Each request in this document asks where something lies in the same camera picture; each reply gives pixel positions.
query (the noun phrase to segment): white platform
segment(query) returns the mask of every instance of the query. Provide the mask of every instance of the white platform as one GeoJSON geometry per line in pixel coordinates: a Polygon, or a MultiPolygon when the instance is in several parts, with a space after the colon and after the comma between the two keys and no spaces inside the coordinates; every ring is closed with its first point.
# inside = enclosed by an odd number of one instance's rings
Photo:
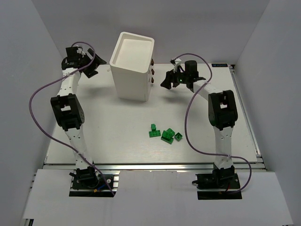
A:
{"type": "MultiPolygon", "coordinates": [[[[33,226],[292,224],[275,173],[254,173],[242,200],[198,200],[195,173],[122,171],[114,198],[69,197],[69,170],[38,170],[24,218],[33,226]]],[[[244,184],[248,173],[239,173],[244,184]]]]}
{"type": "MultiPolygon", "coordinates": [[[[147,102],[122,100],[117,97],[109,65],[98,68],[91,79],[84,75],[79,81],[77,97],[84,110],[84,133],[95,163],[201,163],[214,157],[193,151],[183,138],[172,145],[160,137],[149,138],[151,124],[157,129],[172,128],[184,136],[184,116],[192,92],[185,85],[172,90],[160,87],[171,64],[155,65],[155,83],[147,102]]],[[[199,75],[209,77],[204,64],[198,65],[199,75]]],[[[236,98],[238,121],[232,134],[232,154],[256,161],[256,150],[246,125],[240,102],[228,68],[212,68],[212,84],[219,89],[231,89],[236,98]]],[[[215,152],[214,130],[208,120],[208,102],[197,97],[188,118],[191,142],[203,152],[215,152]]],[[[69,143],[62,128],[55,127],[53,136],[69,143]]],[[[72,150],[50,142],[46,163],[74,163],[72,150]]]]}

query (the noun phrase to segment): green lego brick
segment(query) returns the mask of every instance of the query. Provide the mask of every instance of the green lego brick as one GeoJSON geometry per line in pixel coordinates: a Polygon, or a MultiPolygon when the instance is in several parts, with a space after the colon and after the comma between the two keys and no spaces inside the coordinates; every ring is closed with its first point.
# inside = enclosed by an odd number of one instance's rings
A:
{"type": "Polygon", "coordinates": [[[161,140],[164,140],[165,142],[168,142],[169,144],[172,144],[174,139],[173,138],[170,138],[170,139],[166,139],[164,137],[161,137],[161,140]]]}
{"type": "Polygon", "coordinates": [[[175,135],[175,132],[171,128],[169,128],[167,130],[167,132],[171,133],[171,137],[173,137],[175,135]]]}
{"type": "Polygon", "coordinates": [[[157,130],[155,124],[151,124],[150,127],[151,127],[151,130],[152,130],[152,131],[156,131],[156,130],[157,130]]]}
{"type": "Polygon", "coordinates": [[[183,138],[183,135],[181,133],[177,133],[174,138],[177,140],[177,141],[180,141],[182,138],[183,138]]]}
{"type": "Polygon", "coordinates": [[[159,136],[161,136],[161,131],[160,130],[150,131],[149,136],[150,137],[159,137],[159,136]]]}
{"type": "Polygon", "coordinates": [[[162,133],[162,137],[164,137],[165,139],[170,139],[172,137],[172,133],[169,133],[164,130],[162,133]]]}

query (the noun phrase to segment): white box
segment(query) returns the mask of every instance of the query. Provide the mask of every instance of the white box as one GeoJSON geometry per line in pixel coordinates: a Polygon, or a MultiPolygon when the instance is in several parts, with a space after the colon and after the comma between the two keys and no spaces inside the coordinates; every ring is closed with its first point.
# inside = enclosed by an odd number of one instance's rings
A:
{"type": "Polygon", "coordinates": [[[119,98],[147,101],[151,92],[154,39],[122,32],[110,60],[119,98]]]}

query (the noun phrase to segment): wire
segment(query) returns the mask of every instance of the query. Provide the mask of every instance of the wire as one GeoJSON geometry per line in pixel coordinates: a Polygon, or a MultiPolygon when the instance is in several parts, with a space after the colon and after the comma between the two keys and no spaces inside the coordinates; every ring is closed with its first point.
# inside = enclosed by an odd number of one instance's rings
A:
{"type": "Polygon", "coordinates": [[[227,192],[229,189],[230,189],[230,183],[228,184],[228,187],[227,187],[226,191],[224,191],[224,192],[227,192]]]}
{"type": "Polygon", "coordinates": [[[97,188],[97,191],[99,191],[100,189],[102,189],[104,186],[106,186],[106,185],[102,185],[99,188],[97,188]]]}
{"type": "Polygon", "coordinates": [[[29,99],[29,112],[30,112],[30,115],[31,115],[31,117],[32,117],[32,119],[33,119],[33,121],[34,121],[34,123],[35,123],[35,124],[37,125],[37,127],[42,131],[42,133],[44,133],[44,134],[45,134],[47,137],[49,137],[50,139],[52,139],[52,140],[54,140],[54,141],[56,141],[56,142],[58,142],[58,143],[60,143],[60,144],[62,144],[62,145],[65,145],[65,146],[68,147],[68,148],[71,148],[73,151],[75,151],[76,154],[78,154],[78,155],[82,158],[82,160],[83,160],[86,164],[88,164],[90,167],[92,167],[92,168],[95,169],[97,172],[99,172],[100,175],[103,177],[105,184],[108,186],[110,192],[111,192],[111,193],[113,194],[113,196],[114,196],[115,193],[113,192],[113,190],[112,190],[111,187],[109,186],[109,184],[108,184],[108,182],[107,182],[107,180],[106,180],[104,174],[103,174],[103,173],[102,173],[95,165],[91,164],[91,163],[90,163],[90,162],[89,162],[89,161],[88,161],[81,153],[79,153],[79,151],[78,151],[77,149],[75,149],[75,148],[72,147],[71,145],[69,145],[69,144],[67,144],[67,143],[64,143],[63,141],[60,141],[60,140],[54,138],[53,136],[51,136],[50,134],[48,134],[48,133],[40,126],[40,124],[38,123],[38,121],[37,121],[37,119],[35,118],[35,116],[34,116],[34,114],[33,114],[33,111],[32,111],[32,100],[33,100],[34,96],[35,96],[38,92],[40,92],[42,89],[44,89],[44,88],[46,88],[46,87],[48,87],[48,86],[51,86],[51,85],[53,85],[53,84],[55,84],[55,83],[57,83],[57,82],[59,82],[59,81],[65,79],[65,78],[67,78],[67,77],[73,75],[73,74],[76,73],[76,72],[79,72],[79,71],[81,71],[81,70],[83,70],[83,69],[89,67],[89,66],[92,64],[92,62],[94,61],[95,56],[96,56],[95,49],[94,49],[90,44],[88,44],[88,43],[86,43],[86,42],[84,42],[84,41],[77,41],[77,42],[73,43],[73,44],[71,45],[71,47],[73,47],[75,44],[78,44],[78,43],[86,44],[86,45],[88,45],[88,46],[93,50],[93,53],[94,53],[94,54],[93,54],[93,57],[92,57],[92,60],[90,61],[90,63],[87,64],[86,66],[83,66],[83,67],[81,67],[81,68],[79,68],[79,69],[74,70],[73,72],[69,73],[69,74],[66,75],[66,76],[63,76],[63,77],[60,78],[60,79],[57,79],[57,80],[55,80],[55,81],[53,81],[53,82],[51,82],[51,83],[48,83],[48,84],[42,86],[42,87],[39,88],[39,89],[37,89],[37,90],[32,94],[32,96],[31,96],[30,99],[29,99]]]}
{"type": "Polygon", "coordinates": [[[225,157],[230,157],[230,158],[233,158],[233,159],[242,159],[242,160],[244,160],[244,161],[249,165],[250,175],[249,175],[249,178],[248,178],[247,182],[245,183],[245,185],[242,186],[242,188],[240,188],[240,189],[238,189],[238,190],[236,190],[236,191],[229,192],[229,194],[230,194],[230,193],[231,193],[231,194],[238,193],[238,192],[242,191],[245,187],[247,187],[247,185],[249,184],[249,182],[250,182],[250,180],[251,180],[251,176],[252,176],[252,167],[251,167],[250,162],[249,162],[247,159],[245,159],[245,158],[243,158],[243,157],[240,157],[240,156],[232,156],[232,155],[228,156],[227,154],[202,152],[202,151],[196,149],[196,148],[192,145],[192,143],[190,142],[190,140],[189,140],[189,138],[188,138],[188,134],[187,134],[187,119],[188,119],[188,113],[189,113],[191,104],[192,104],[194,98],[196,97],[196,95],[197,95],[197,94],[198,94],[198,93],[199,93],[199,92],[200,92],[200,91],[201,91],[201,90],[202,90],[202,89],[203,89],[203,88],[211,81],[211,79],[212,79],[212,70],[211,70],[209,64],[207,63],[207,61],[206,61],[203,57],[201,57],[201,56],[199,56],[199,55],[197,55],[197,54],[194,54],[194,53],[183,53],[183,54],[177,56],[175,59],[177,59],[177,58],[179,58],[179,57],[181,57],[181,56],[184,56],[184,55],[192,55],[192,56],[195,56],[195,57],[198,57],[198,58],[202,59],[202,60],[204,61],[204,63],[208,66],[209,71],[210,71],[210,77],[209,77],[209,79],[208,79],[208,80],[207,80],[207,81],[206,81],[206,82],[205,82],[205,83],[204,83],[204,84],[203,84],[203,85],[202,85],[202,86],[201,86],[201,87],[193,94],[193,96],[192,96],[192,98],[191,98],[191,100],[190,100],[190,102],[189,102],[189,104],[188,104],[188,107],[187,107],[187,110],[186,110],[186,114],[185,114],[185,123],[184,123],[184,130],[185,130],[185,137],[186,137],[186,140],[187,140],[189,146],[190,146],[194,151],[196,151],[196,152],[198,152],[198,153],[200,153],[200,154],[211,155],[211,156],[225,156],[225,157]]]}

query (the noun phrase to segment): gray wall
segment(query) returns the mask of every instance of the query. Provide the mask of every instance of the gray wall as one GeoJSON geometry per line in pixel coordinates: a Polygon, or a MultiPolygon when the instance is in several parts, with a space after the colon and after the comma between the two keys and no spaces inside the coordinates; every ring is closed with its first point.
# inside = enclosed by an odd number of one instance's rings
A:
{"type": "MultiPolygon", "coordinates": [[[[49,140],[29,111],[31,94],[61,76],[61,56],[30,0],[0,1],[0,224],[18,226],[33,175],[43,164],[49,140]]],[[[34,99],[41,125],[52,131],[50,97],[57,86],[34,99]]]]}
{"type": "Polygon", "coordinates": [[[86,40],[107,62],[119,34],[155,39],[155,62],[184,52],[236,63],[269,0],[33,0],[56,46],[86,40]]]}
{"type": "Polygon", "coordinates": [[[297,226],[301,226],[300,9],[300,0],[271,0],[236,66],[263,159],[276,172],[297,226]]]}

